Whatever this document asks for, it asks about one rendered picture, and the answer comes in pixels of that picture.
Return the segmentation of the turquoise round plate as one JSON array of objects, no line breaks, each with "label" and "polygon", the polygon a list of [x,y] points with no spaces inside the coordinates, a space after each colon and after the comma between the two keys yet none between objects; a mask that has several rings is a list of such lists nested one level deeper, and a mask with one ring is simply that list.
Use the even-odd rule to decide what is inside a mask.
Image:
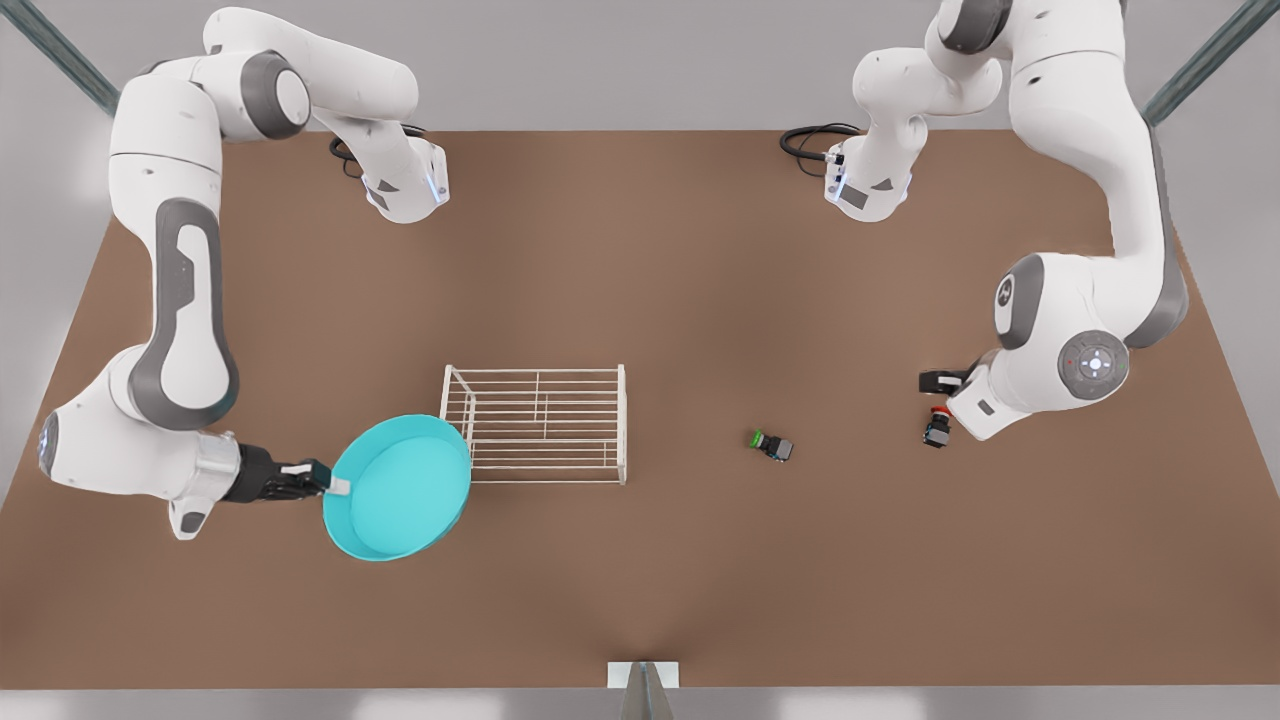
[{"label": "turquoise round plate", "polygon": [[326,533],[342,552],[364,561],[417,553],[461,519],[471,470],[465,438],[440,418],[411,414],[380,421],[333,469],[349,491],[324,496]]}]

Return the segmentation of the silver frame post with foot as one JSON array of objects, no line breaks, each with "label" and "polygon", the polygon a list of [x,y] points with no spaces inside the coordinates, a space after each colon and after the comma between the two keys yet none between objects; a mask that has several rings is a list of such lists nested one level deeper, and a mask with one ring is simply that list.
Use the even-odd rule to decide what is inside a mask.
[{"label": "silver frame post with foot", "polygon": [[675,661],[608,662],[608,689],[622,689],[620,720],[675,720],[667,696],[680,688],[680,665]]}]

